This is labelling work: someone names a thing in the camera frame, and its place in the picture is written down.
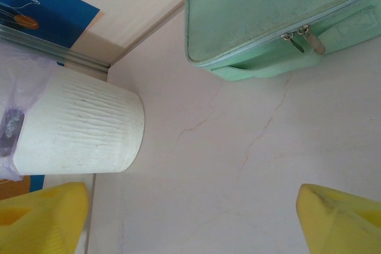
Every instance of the plastic bag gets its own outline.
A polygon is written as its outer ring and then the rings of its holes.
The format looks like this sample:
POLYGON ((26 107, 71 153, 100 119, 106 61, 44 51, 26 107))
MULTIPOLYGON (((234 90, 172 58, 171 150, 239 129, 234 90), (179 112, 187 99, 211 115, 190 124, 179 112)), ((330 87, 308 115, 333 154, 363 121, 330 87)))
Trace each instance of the plastic bag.
POLYGON ((27 112, 43 95, 56 68, 52 59, 0 42, 0 180, 22 179, 13 154, 27 112))

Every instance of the metal zipper pull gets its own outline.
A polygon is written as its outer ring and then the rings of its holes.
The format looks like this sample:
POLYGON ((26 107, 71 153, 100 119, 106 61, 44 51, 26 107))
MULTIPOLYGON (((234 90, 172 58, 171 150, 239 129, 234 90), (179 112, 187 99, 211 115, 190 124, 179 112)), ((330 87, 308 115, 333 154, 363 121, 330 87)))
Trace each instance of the metal zipper pull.
POLYGON ((304 49, 301 45, 299 45, 298 43, 296 43, 292 38, 294 37, 294 33, 287 33, 287 34, 283 34, 281 35, 281 37, 286 40, 286 41, 290 41, 290 43, 296 47, 296 49, 298 49, 299 51, 301 51, 302 53, 304 53, 304 49))
POLYGON ((325 45, 312 34, 310 27, 308 25, 304 25, 298 31, 299 35, 302 35, 304 39, 310 44, 310 46, 317 52, 319 55, 324 55, 326 52, 325 45))

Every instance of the green suitcase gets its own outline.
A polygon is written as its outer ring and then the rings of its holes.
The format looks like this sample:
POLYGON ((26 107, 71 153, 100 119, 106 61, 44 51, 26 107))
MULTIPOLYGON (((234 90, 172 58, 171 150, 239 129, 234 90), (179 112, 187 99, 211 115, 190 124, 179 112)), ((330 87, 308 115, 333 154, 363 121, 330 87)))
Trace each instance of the green suitcase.
POLYGON ((381 0, 187 0, 186 53, 225 80, 272 77, 381 35, 381 0))

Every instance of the yellow plastic object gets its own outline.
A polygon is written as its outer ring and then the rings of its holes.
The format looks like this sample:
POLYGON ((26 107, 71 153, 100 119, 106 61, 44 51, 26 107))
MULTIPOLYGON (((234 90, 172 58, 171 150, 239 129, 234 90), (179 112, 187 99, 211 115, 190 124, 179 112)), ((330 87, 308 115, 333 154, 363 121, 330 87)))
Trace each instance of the yellow plastic object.
POLYGON ((381 253, 381 203, 313 184, 296 210, 311 254, 381 253))
POLYGON ((89 209, 83 183, 0 201, 0 254, 72 254, 89 209))

